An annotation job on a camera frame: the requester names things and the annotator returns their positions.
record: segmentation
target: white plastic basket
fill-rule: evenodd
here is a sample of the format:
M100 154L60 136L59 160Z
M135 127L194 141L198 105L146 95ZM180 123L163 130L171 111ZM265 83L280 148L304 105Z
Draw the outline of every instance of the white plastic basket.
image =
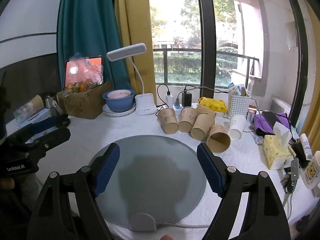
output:
M229 94L227 117L231 118L236 114L247 116L251 97L234 96Z

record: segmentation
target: lamp base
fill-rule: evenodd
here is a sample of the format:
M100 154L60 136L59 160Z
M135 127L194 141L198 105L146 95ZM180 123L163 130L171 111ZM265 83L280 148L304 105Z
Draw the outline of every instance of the lamp base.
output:
M136 95L135 99L137 115L154 114L157 111L152 93Z

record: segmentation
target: purple cloth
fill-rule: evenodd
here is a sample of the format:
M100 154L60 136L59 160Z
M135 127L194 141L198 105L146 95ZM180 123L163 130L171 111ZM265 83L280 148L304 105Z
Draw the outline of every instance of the purple cloth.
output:
M290 125L286 113L275 114L279 121L290 130ZM270 127L262 114L253 117L254 130L257 135L274 134L273 127Z

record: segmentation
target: blue bowl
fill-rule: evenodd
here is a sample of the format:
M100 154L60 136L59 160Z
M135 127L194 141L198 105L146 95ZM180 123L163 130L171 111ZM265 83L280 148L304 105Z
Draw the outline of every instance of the blue bowl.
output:
M117 113L122 113L130 109L132 106L133 98L136 92L128 89L131 92L131 95L124 98L108 98L108 94L113 91L109 91L103 94L103 99L106 104L109 106L110 110Z

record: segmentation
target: desk lamp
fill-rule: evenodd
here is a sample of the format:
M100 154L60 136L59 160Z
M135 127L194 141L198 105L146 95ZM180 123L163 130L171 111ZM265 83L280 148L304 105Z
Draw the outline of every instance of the desk lamp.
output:
M131 46L127 46L124 48L116 49L113 51L110 51L107 53L107 58L110 61L116 61L123 58L127 58L132 63L134 69L136 70L142 84L142 95L136 95L136 113L137 115L146 115L146 114L154 114L157 109L156 105L153 100L153 94L152 93L144 93L144 84L142 77L136 67L136 65L133 63L131 57L139 54L143 54L147 51L147 47L144 43L138 43Z

